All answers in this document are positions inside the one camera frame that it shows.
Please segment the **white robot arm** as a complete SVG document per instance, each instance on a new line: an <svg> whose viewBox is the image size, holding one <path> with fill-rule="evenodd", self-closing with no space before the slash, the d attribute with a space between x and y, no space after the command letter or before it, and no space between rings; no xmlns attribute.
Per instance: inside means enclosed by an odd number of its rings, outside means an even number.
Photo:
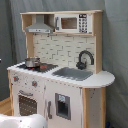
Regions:
<svg viewBox="0 0 128 128"><path fill-rule="evenodd" d="M0 114L0 128L48 128L48 125L39 114L19 117Z"/></svg>

